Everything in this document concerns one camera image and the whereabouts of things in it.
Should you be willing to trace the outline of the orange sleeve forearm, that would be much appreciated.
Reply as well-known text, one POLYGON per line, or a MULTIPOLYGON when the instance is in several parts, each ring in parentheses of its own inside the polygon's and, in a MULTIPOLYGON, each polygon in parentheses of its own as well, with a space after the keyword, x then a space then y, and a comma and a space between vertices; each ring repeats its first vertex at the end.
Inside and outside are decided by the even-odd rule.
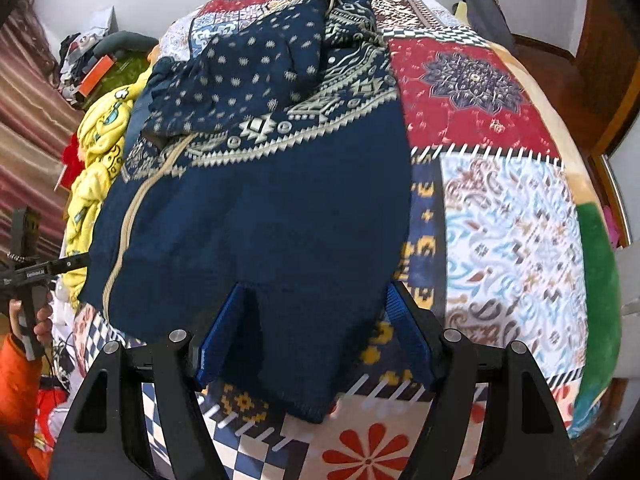
POLYGON ((42 365, 29 361, 21 341, 9 335, 1 345, 1 437, 21 465, 37 479, 49 477, 52 451, 35 447, 42 365))

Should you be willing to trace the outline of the left hand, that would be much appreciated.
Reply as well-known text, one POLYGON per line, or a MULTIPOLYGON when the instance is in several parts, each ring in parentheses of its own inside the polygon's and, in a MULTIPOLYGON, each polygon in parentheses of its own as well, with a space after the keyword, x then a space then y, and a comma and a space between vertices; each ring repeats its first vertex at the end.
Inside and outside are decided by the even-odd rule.
MULTIPOLYGON (((37 340, 43 346, 50 344, 52 340, 52 308, 49 304, 51 295, 47 294, 46 298, 35 314, 36 324, 34 326, 34 334, 37 340)), ((20 340, 22 338, 22 330, 20 325, 20 312, 22 310, 22 302, 18 299, 11 299, 9 302, 10 323, 13 336, 20 340)))

